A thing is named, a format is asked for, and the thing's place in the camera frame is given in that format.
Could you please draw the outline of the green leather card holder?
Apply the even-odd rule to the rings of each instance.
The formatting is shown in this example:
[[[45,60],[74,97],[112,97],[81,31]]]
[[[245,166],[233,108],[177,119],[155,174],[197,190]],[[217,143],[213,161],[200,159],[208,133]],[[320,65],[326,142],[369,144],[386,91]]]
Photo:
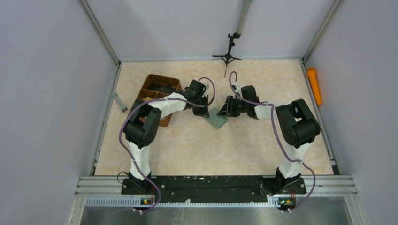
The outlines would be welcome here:
[[[209,111],[209,117],[208,117],[208,118],[205,118],[205,120],[206,120],[211,126],[213,126],[215,129],[221,128],[221,127],[222,127],[224,124],[226,124],[227,121],[228,121],[228,120],[226,119],[226,117],[218,116],[218,115],[217,115],[219,111],[220,111],[220,110],[219,110],[218,108],[214,107],[214,108],[212,108],[212,109]]]

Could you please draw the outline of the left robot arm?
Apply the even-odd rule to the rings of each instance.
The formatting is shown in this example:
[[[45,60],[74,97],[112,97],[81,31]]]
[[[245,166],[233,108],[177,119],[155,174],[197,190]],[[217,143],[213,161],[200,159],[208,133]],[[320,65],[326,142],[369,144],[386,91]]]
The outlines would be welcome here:
[[[192,109],[195,116],[209,118],[208,86],[197,80],[183,90],[150,100],[138,99],[132,105],[129,115],[122,125],[120,134],[125,135],[125,147],[131,157],[128,173],[131,184],[143,188],[149,184],[150,145],[154,141],[160,121],[179,111]]]

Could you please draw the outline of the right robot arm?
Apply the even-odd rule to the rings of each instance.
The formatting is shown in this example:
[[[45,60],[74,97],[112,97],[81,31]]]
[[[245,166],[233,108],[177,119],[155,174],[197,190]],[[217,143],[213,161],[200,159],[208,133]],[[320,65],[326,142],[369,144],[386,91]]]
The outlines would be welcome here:
[[[285,157],[277,167],[275,177],[260,184],[261,192],[274,195],[287,192],[299,182],[303,159],[310,144],[321,132],[320,125],[303,99],[276,106],[260,102],[252,85],[232,85],[232,96],[218,112],[219,117],[238,117],[246,113],[250,118],[270,119],[276,141]]]

